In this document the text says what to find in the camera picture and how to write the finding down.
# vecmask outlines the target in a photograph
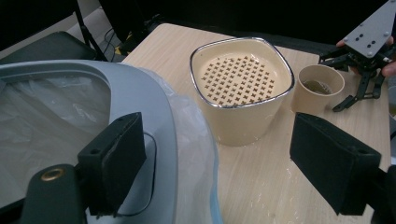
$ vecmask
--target wooden table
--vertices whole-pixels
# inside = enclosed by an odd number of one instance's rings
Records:
[[[123,61],[144,67],[163,77],[177,93],[195,99],[189,61],[191,53],[204,44],[230,38],[173,24],[157,27]],[[295,75],[318,55],[277,47]],[[346,89],[338,101],[354,95],[359,78],[343,73]],[[294,114],[290,99],[280,107],[268,132],[244,147],[219,149],[219,204],[224,223],[370,223],[373,209],[361,217],[337,216],[317,190],[290,160],[290,139]],[[364,100],[347,110],[318,115],[352,134],[382,154],[380,168],[390,166],[388,86],[378,100]]]

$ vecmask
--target small cylindrical cup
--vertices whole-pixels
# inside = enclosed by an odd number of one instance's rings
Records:
[[[317,115],[344,87],[344,78],[335,69],[322,64],[309,65],[298,75],[291,110]]]

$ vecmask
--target perforated lid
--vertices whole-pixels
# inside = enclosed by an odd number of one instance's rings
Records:
[[[217,58],[204,66],[199,77],[202,95],[215,105],[248,105],[274,96],[276,78],[251,55]]]

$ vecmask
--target clear plastic bag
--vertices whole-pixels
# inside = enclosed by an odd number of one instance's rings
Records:
[[[141,70],[163,88],[174,115],[176,222],[221,223],[218,152],[199,107],[189,97],[177,95],[157,74]],[[0,85],[0,207],[23,198],[36,172],[59,163],[77,164],[77,154],[108,124],[109,97],[102,80],[86,77]]]

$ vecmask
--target black cable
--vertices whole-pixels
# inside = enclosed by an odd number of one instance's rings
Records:
[[[154,136],[152,134],[150,134],[148,132],[145,132],[145,131],[143,131],[143,134],[145,134],[148,137],[150,137],[152,139],[152,141],[154,142],[154,168],[153,168],[154,172],[152,173],[152,186],[151,186],[151,197],[152,197],[152,194],[154,193],[154,186],[155,186],[155,171],[157,170],[157,168],[156,168],[157,167],[157,142],[155,141],[155,138],[154,138]],[[141,214],[143,211],[144,210],[139,211],[139,212],[134,213],[134,214],[120,214],[120,213],[116,213],[114,215],[114,217],[133,217],[133,216]]]
[[[396,131],[390,135],[390,141],[396,136]]]
[[[113,30],[113,28],[110,28],[110,29],[105,33],[105,41],[107,42],[107,45],[106,45],[106,48],[105,48],[105,50],[104,50],[104,53],[106,53],[106,51],[107,51],[107,49],[108,49],[108,47],[109,47],[110,45],[111,45],[111,47],[113,48],[113,56],[111,57],[111,60],[110,60],[111,62],[113,62],[114,56],[116,55],[116,47],[114,47],[114,45],[111,44],[111,40],[113,39],[115,32],[113,32],[113,34],[111,35],[111,37],[110,37],[109,40],[107,40],[107,35],[108,35],[112,30]]]

